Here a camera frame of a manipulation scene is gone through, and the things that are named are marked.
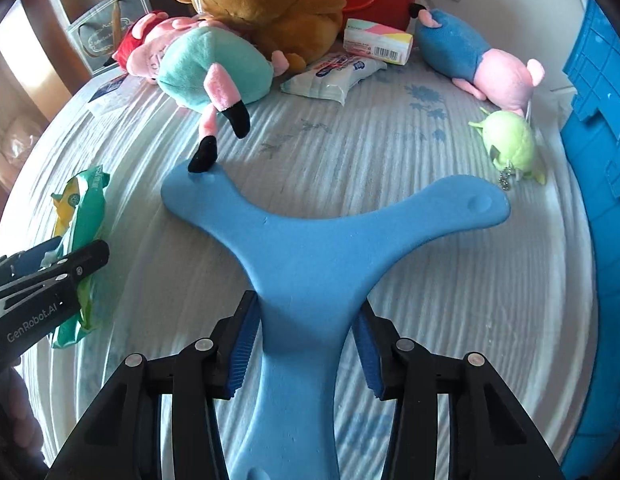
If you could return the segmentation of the teal body pig plush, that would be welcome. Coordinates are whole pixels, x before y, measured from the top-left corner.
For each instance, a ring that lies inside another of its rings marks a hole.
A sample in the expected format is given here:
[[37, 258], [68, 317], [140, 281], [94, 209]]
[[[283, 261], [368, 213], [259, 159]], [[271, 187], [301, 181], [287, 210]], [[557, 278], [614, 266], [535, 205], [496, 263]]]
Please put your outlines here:
[[202, 174], [217, 161], [217, 117], [225, 117], [238, 139], [246, 138], [251, 129], [247, 105], [267, 96], [274, 78], [288, 69], [282, 51], [266, 58], [247, 40], [219, 27], [197, 27], [165, 49], [156, 76], [159, 88], [200, 115], [189, 172]]

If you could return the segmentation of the blue foam boomerang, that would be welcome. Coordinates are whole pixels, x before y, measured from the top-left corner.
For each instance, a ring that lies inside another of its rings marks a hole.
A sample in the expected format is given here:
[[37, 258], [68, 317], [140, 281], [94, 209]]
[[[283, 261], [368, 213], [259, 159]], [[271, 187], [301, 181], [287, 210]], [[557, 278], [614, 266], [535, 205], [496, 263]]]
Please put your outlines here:
[[436, 181], [368, 214], [308, 220], [263, 210], [220, 167], [173, 168], [165, 208], [224, 245], [258, 294], [263, 357], [257, 402], [231, 466], [234, 479], [339, 475], [334, 396], [338, 364], [368, 292], [430, 240], [491, 228], [510, 213], [505, 194], [471, 176]]

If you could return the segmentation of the green round plush keychain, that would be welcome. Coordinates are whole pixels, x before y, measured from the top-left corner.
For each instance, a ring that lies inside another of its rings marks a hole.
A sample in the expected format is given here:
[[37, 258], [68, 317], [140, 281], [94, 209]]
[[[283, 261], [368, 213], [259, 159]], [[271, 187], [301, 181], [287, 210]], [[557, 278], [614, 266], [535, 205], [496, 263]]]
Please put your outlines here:
[[482, 112], [485, 118], [480, 122], [468, 122], [468, 126], [481, 136], [486, 154], [500, 174], [500, 188], [509, 191], [510, 181], [521, 179], [544, 185], [544, 164], [529, 122], [509, 110], [490, 113], [482, 108]]

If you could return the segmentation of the wooden headboard frame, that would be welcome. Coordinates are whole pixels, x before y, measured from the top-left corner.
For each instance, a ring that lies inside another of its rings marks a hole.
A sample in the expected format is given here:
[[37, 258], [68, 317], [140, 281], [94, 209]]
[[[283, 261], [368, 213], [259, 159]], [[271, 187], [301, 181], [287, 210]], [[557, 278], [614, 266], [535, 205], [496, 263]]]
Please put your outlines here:
[[11, 136], [41, 134], [88, 78], [51, 0], [0, 0], [0, 218], [22, 169]]

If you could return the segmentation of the brown teddy bear plush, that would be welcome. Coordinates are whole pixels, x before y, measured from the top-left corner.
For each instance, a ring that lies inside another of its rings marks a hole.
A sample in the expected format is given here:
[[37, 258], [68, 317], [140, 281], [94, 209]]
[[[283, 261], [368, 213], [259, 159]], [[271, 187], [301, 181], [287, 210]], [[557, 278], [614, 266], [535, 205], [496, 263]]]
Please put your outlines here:
[[267, 58], [283, 52], [299, 73], [331, 50], [347, 0], [176, 0], [241, 32]]

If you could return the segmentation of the small blue white card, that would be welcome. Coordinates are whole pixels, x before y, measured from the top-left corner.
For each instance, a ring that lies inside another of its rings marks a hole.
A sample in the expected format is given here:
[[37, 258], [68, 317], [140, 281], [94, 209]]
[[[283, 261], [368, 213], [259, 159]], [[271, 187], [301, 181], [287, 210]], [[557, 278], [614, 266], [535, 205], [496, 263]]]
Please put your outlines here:
[[103, 115], [125, 107], [142, 86], [139, 77], [121, 74], [102, 84], [89, 99], [88, 109], [93, 115]]

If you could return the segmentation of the red dress pig plush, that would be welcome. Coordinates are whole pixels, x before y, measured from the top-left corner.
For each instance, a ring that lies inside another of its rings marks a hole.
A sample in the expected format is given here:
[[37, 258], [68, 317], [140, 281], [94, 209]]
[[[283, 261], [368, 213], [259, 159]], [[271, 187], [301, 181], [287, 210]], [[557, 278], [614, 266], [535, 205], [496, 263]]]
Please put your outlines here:
[[129, 75], [156, 82], [165, 50], [176, 39], [197, 27], [218, 27], [229, 30], [216, 20], [178, 16], [170, 18], [163, 11], [142, 16], [126, 32], [112, 58]]

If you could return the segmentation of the black gift box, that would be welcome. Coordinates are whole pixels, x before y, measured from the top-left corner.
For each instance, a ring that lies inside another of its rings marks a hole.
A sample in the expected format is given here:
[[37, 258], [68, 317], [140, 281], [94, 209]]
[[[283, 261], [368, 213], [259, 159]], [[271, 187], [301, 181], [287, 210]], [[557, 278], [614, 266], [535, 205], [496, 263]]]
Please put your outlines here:
[[91, 76], [115, 64], [114, 33], [124, 36], [150, 11], [165, 11], [169, 16], [191, 15], [188, 5], [176, 0], [102, 0], [69, 25], [68, 35]]

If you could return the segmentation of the blue plastic crate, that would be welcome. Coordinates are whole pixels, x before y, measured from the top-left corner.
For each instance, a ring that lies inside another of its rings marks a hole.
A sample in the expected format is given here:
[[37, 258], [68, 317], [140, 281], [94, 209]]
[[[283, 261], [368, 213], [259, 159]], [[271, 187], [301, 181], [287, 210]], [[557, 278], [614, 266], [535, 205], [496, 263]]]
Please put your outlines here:
[[620, 458], [620, 38], [596, 0], [588, 0], [564, 73], [576, 93], [560, 136], [593, 241], [598, 330], [590, 388], [562, 468], [569, 479], [594, 479]]

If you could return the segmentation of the green wet wipes pack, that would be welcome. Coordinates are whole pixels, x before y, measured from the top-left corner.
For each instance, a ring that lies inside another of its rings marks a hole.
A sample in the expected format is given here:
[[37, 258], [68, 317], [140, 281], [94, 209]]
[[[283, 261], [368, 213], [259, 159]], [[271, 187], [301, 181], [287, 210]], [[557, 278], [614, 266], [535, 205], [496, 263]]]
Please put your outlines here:
[[[56, 211], [53, 236], [62, 242], [56, 256], [66, 256], [96, 240], [105, 219], [105, 190], [110, 176], [102, 165], [83, 170], [71, 177], [62, 192], [51, 195]], [[52, 333], [51, 346], [65, 349], [94, 330], [92, 283], [87, 278], [78, 286], [80, 310]]]

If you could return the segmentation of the blue body pig plush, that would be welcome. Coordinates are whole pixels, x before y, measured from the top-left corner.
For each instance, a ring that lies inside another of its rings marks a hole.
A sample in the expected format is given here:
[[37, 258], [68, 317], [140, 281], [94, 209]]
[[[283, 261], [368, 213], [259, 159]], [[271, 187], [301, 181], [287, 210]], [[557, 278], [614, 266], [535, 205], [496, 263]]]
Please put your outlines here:
[[545, 77], [538, 60], [523, 62], [492, 47], [474, 27], [445, 11], [412, 3], [410, 16], [418, 50], [432, 70], [480, 101], [526, 115], [533, 91]]

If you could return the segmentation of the white alcohol wipes pack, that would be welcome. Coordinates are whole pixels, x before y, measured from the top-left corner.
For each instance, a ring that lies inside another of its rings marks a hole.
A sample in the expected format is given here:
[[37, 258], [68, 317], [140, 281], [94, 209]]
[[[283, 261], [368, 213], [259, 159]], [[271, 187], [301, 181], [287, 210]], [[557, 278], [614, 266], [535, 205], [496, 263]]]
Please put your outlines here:
[[279, 87], [292, 96], [346, 104], [349, 91], [360, 81], [385, 70], [387, 64], [347, 52], [327, 54], [305, 72], [284, 81]]

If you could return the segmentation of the striped bed sheet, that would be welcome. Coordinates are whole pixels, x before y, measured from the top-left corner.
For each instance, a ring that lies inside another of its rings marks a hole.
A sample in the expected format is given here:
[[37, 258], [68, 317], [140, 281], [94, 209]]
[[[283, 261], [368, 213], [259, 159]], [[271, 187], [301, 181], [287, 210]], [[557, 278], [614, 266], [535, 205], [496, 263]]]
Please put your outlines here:
[[484, 105], [418, 58], [355, 86], [345, 104], [273, 91], [252, 104], [251, 133], [219, 131], [219, 162], [262, 211], [235, 214], [258, 252], [242, 266], [207, 233], [165, 209], [162, 185], [195, 150], [198, 117], [135, 82], [94, 114], [87, 84], [42, 134], [0, 224], [0, 255], [46, 240], [54, 194], [79, 172], [109, 175], [101, 234], [107, 266], [92, 280], [94, 327], [75, 346], [39, 342], [22, 374], [44, 437], [60, 452], [124, 358], [181, 351], [255, 289], [282, 317], [293, 378], [259, 376], [282, 353], [262, 335], [245, 382], [218, 406], [235, 464], [257, 407], [275, 421], [293, 478], [375, 479], [390, 404], [368, 389], [349, 334], [351, 299], [432, 352], [483, 353], [563, 456], [594, 359], [593, 253], [579, 187], [564, 154], [564, 98], [534, 93], [532, 124], [546, 181], [502, 192], [474, 123]]

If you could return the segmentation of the colourful tissue box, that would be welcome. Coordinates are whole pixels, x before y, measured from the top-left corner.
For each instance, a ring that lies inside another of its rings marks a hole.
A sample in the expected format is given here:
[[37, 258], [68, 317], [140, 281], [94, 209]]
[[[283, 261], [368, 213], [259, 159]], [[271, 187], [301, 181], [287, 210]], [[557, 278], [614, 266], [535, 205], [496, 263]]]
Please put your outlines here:
[[349, 18], [343, 47], [349, 53], [404, 66], [413, 49], [413, 36], [386, 25]]

